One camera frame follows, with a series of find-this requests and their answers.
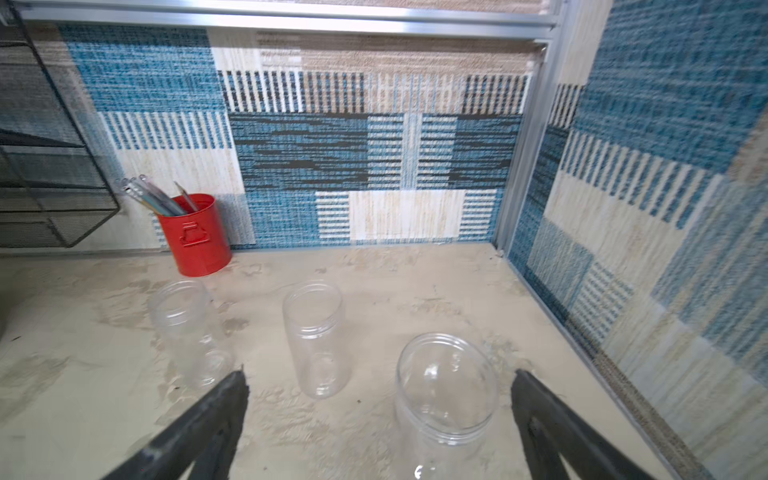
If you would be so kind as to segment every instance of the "jar rim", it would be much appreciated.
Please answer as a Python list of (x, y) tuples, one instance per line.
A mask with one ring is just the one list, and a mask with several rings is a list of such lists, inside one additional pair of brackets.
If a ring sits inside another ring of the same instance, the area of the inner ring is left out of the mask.
[[(296, 317), (291, 316), (290, 314), (291, 302), (298, 299), (302, 295), (318, 290), (329, 292), (335, 296), (335, 302), (332, 311), (321, 321), (317, 322), (316, 325), (299, 325), (296, 321)], [(339, 287), (337, 287), (335, 284), (327, 280), (307, 280), (306, 282), (301, 282), (294, 285), (293, 290), (288, 292), (288, 294), (283, 299), (283, 317), (285, 319), (285, 324), (292, 332), (300, 335), (315, 336), (332, 329), (339, 322), (339, 316), (336, 315), (336, 313), (339, 312), (339, 310), (343, 307), (343, 304), (344, 297)]]
[[(469, 356), (473, 358), (475, 362), (477, 362), (479, 368), (487, 369), (492, 372), (492, 375), (489, 377), (491, 394), (488, 402), (488, 414), (480, 422), (464, 428), (441, 429), (434, 425), (433, 422), (428, 422), (427, 419), (423, 415), (420, 415), (419, 412), (414, 410), (413, 406), (411, 405), (409, 396), (406, 393), (405, 386), (402, 382), (400, 369), (403, 367), (403, 363), (405, 362), (406, 358), (410, 357), (419, 347), (434, 344), (442, 344), (461, 349), (462, 351), (468, 353)], [(406, 408), (408, 417), (416, 425), (418, 425), (419, 428), (427, 436), (430, 436), (440, 442), (445, 442), (451, 445), (460, 445), (462, 443), (470, 442), (478, 438), (484, 434), (485, 430), (488, 428), (488, 424), (490, 423), (491, 418), (493, 417), (493, 414), (498, 408), (498, 377), (496, 376), (496, 372), (493, 368), (493, 365), (491, 364), (491, 360), (488, 359), (488, 357), (475, 345), (448, 333), (423, 333), (422, 335), (419, 335), (408, 342), (406, 347), (400, 353), (400, 357), (398, 358), (397, 367), (395, 370), (395, 378), (397, 385), (396, 395), (398, 395), (404, 401), (403, 404)]]
[[(196, 290), (199, 295), (195, 297), (195, 301), (190, 303), (189, 307), (178, 307), (165, 309), (161, 313), (161, 306), (164, 302), (168, 301), (173, 295), (177, 295), (184, 290)], [(190, 313), (196, 313), (199, 309), (195, 309), (195, 305), (205, 304), (208, 300), (208, 289), (199, 280), (185, 279), (171, 282), (157, 292), (155, 292), (149, 299), (149, 310), (155, 321), (167, 326), (180, 325), (189, 320)]]

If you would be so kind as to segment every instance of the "patterned wall panel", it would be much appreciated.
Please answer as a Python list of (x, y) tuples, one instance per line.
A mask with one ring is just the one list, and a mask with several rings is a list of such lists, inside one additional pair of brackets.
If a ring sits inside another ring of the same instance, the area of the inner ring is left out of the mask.
[[(537, 51), (239, 28), (62, 24), (35, 37), (65, 66), (56, 80), (84, 105), (105, 170), (213, 194), (236, 248), (489, 241)], [(17, 103), (9, 121), (45, 126)], [(154, 216), (123, 204), (82, 248), (167, 248)]]
[(566, 65), (510, 252), (683, 478), (768, 476), (765, 20), (617, 0), (588, 81)]

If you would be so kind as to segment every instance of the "red cup handle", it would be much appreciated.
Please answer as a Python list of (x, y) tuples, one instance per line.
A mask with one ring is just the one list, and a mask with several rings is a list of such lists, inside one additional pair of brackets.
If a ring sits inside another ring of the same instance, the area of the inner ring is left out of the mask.
[[(200, 225), (198, 225), (197, 222), (182, 223), (181, 228), (184, 232), (181, 234), (179, 241), (185, 247), (192, 247), (193, 245), (200, 245), (201, 243), (210, 242), (210, 236), (208, 235), (208, 232), (205, 231), (205, 229)], [(193, 235), (193, 232), (197, 230), (203, 234), (202, 237), (197, 238), (196, 235)]]

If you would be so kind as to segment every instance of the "jar opening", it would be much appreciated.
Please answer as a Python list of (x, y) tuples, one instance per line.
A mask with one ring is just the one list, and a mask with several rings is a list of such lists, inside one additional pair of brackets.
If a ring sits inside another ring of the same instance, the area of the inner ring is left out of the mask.
[(400, 354), (397, 395), (412, 422), (445, 442), (464, 442), (485, 431), (498, 405), (490, 360), (471, 343), (426, 333)]
[(161, 324), (173, 326), (186, 322), (190, 314), (203, 310), (208, 291), (198, 280), (172, 282), (158, 290), (150, 299), (150, 311)]
[(301, 283), (283, 301), (283, 315), (291, 331), (317, 335), (338, 322), (343, 308), (338, 288), (324, 280)]

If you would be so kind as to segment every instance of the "aluminum frame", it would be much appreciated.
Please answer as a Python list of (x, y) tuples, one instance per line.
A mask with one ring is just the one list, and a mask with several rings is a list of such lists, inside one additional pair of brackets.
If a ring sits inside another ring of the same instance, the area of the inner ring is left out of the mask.
[(19, 0), (26, 21), (550, 41), (557, 15), (308, 5), (247, 0)]
[(499, 209), (493, 244), (507, 255), (515, 238), (528, 187), (536, 166), (541, 143), (554, 105), (560, 73), (574, 31), (576, 12), (581, 0), (563, 0), (560, 5), (562, 23), (546, 47), (529, 87), (531, 99), (523, 110), (523, 124), (509, 168), (507, 186)]

